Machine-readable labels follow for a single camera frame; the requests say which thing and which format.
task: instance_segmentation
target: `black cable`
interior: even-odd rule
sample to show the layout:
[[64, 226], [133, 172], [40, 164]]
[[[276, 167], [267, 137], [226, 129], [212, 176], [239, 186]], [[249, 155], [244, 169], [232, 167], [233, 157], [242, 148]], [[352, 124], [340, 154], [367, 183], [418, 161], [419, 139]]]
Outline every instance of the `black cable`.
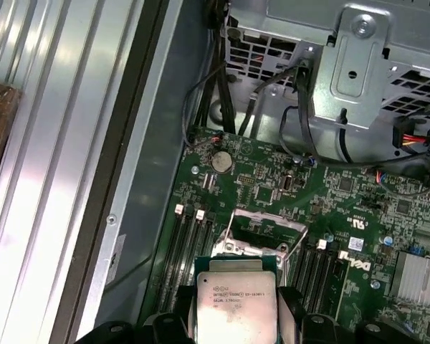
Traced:
[[414, 192], [414, 193], [399, 193], [396, 191], [393, 191], [391, 189], [389, 189], [387, 186], [385, 186], [384, 184], [382, 184], [382, 182], [378, 183], [379, 186], [384, 189], [388, 194], [394, 195], [394, 196], [403, 196], [403, 197], [412, 197], [412, 196], [421, 196], [421, 195], [426, 195], [430, 192], [430, 186], [428, 188], [426, 188], [425, 190], [422, 190], [420, 192]]
[[279, 127], [279, 143], [282, 146], [282, 149], [290, 156], [292, 156], [294, 159], [297, 159], [298, 161], [302, 161], [302, 156], [300, 154], [296, 154], [293, 153], [288, 147], [287, 144], [285, 143], [284, 140], [284, 128], [285, 128], [285, 124], [287, 123], [287, 114], [288, 111], [291, 109], [298, 109], [298, 106], [294, 106], [294, 105], [290, 105], [287, 106], [282, 114], [282, 119], [280, 121], [280, 127]]
[[349, 155], [349, 152], [347, 150], [347, 145], [345, 144], [345, 129], [341, 128], [339, 130], [339, 147], [341, 149], [341, 153], [344, 156], [344, 159], [348, 162], [348, 163], [353, 163], [352, 158]]
[[[212, 59], [210, 63], [210, 70], [214, 70], [220, 65], [219, 56], [217, 55], [218, 51], [219, 51], [219, 48], [216, 46], [216, 41], [214, 40], [214, 53], [212, 55]], [[212, 95], [214, 94], [215, 84], [216, 84], [216, 78], [211, 77], [209, 80], [207, 80], [206, 84], [204, 85], [204, 91], [202, 92], [201, 101], [199, 102], [199, 107], [196, 113], [196, 117], [194, 118], [195, 125], [200, 125], [201, 127], [207, 126], [207, 119], [209, 116], [210, 105], [211, 105]]]
[[[215, 40], [218, 42], [217, 45], [219, 46], [219, 59], [223, 60], [224, 44], [222, 44], [221, 37], [219, 35], [216, 35]], [[216, 81], [220, 95], [223, 130], [227, 133], [235, 134], [234, 106], [232, 105], [231, 93], [228, 86], [228, 77], [225, 69], [219, 70]]]
[[238, 135], [243, 135], [245, 133], [245, 130], [247, 129], [247, 126], [249, 125], [250, 118], [252, 118], [253, 110], [255, 108], [255, 104], [258, 99], [258, 94], [269, 85], [275, 84], [286, 77], [292, 76], [294, 72], [295, 72], [295, 67], [288, 68], [283, 72], [275, 75], [274, 77], [269, 78], [265, 82], [262, 82], [257, 88], [253, 90], [253, 92], [250, 95], [247, 111], [245, 111], [245, 118], [242, 121], [241, 127], [239, 128]]
[[404, 163], [407, 161], [413, 161], [418, 158], [422, 158], [426, 153], [419, 153], [414, 156], [406, 156], [403, 158], [389, 159], [384, 161], [373, 161], [373, 162], [362, 162], [362, 163], [344, 163], [331, 158], [323, 158], [319, 156], [317, 148], [315, 147], [314, 140], [312, 139], [312, 133], [309, 126], [309, 97], [307, 95], [307, 77], [304, 72], [299, 72], [296, 76], [296, 88], [298, 91], [298, 113], [300, 117], [300, 127], [302, 131], [302, 137], [304, 142], [309, 147], [311, 154], [314, 159], [325, 166], [334, 168], [372, 168], [376, 166], [393, 165], [397, 163]]
[[189, 142], [188, 134], [186, 132], [186, 127], [188, 127], [188, 122], [191, 119], [190, 115], [186, 114], [186, 107], [188, 106], [188, 101], [191, 95], [195, 90], [197, 90], [202, 84], [204, 84], [208, 79], [210, 79], [212, 76], [214, 76], [219, 70], [224, 68], [226, 66], [226, 63], [221, 63], [217, 68], [212, 70], [210, 73], [208, 73], [205, 77], [203, 77], [197, 84], [195, 84], [192, 88], [189, 89], [189, 91], [186, 93], [185, 98], [183, 99], [183, 104], [181, 106], [181, 133], [183, 134], [183, 140], [185, 141], [185, 144], [192, 148], [193, 145], [191, 142]]

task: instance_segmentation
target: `silver metal frame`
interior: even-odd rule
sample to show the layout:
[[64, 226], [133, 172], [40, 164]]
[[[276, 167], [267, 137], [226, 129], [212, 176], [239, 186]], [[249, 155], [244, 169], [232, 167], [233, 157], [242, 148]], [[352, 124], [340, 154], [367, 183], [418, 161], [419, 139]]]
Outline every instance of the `silver metal frame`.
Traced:
[[141, 0], [0, 1], [0, 343], [47, 343]]

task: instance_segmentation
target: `heatsink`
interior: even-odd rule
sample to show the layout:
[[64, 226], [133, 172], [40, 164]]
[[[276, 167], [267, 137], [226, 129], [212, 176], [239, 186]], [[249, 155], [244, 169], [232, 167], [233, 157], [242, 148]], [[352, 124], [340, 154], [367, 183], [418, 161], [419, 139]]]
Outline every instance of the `heatsink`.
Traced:
[[400, 252], [391, 296], [415, 305], [430, 307], [430, 257]]

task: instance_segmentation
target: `metal grille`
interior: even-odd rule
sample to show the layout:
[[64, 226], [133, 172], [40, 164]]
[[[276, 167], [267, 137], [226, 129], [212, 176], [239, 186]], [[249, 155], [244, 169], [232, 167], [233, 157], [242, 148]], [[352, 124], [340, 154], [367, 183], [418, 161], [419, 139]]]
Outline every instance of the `metal grille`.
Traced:
[[[256, 32], [240, 32], [228, 28], [226, 40], [226, 60], [228, 69], [239, 75], [266, 81], [283, 72], [292, 63], [297, 42], [285, 41]], [[291, 87], [287, 79], [277, 84]]]
[[[255, 80], [266, 81], [289, 67], [297, 51], [298, 41], [283, 40], [250, 30], [226, 30], [226, 60], [228, 69]], [[383, 110], [408, 115], [430, 105], [430, 77], [416, 70], [404, 70], [387, 87]], [[292, 87], [288, 80], [277, 84]]]
[[404, 88], [405, 92], [430, 98], [430, 77], [424, 77], [415, 70], [401, 75], [391, 84]]

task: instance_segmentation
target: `screw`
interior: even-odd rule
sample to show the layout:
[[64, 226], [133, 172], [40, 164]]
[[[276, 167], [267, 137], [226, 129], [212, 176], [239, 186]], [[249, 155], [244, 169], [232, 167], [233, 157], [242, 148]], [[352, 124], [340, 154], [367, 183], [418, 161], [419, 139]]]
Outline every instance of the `screw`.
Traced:
[[273, 87], [272, 89], [271, 89], [271, 96], [272, 97], [275, 97], [276, 95], [278, 95], [279, 94], [279, 90], [276, 88], [276, 87]]
[[191, 173], [192, 174], [198, 174], [199, 173], [199, 167], [194, 165], [193, 167], [191, 167]]
[[374, 325], [374, 324], [367, 324], [366, 330], [371, 331], [371, 332], [380, 332], [381, 328], [377, 325]]
[[108, 217], [107, 217], [107, 223], [109, 225], [111, 225], [111, 226], [113, 226], [114, 224], [116, 224], [116, 216], [113, 215], [113, 214], [108, 215]]
[[381, 287], [381, 283], [380, 283], [379, 281], [377, 281], [377, 280], [373, 279], [373, 280], [371, 281], [371, 283], [370, 283], [370, 286], [371, 286], [373, 289], [377, 290], [377, 289], [379, 289], [379, 288]]
[[368, 31], [368, 26], [369, 26], [369, 23], [362, 20], [357, 23], [357, 25], [355, 26], [355, 29], [357, 30], [357, 33], [359, 35], [364, 36]]
[[323, 324], [323, 318], [319, 317], [317, 315], [313, 316], [312, 318], [310, 318], [314, 323], [317, 324]]
[[358, 20], [354, 21], [351, 25], [353, 33], [358, 38], [369, 38], [376, 30], [374, 19], [371, 16], [364, 15]]

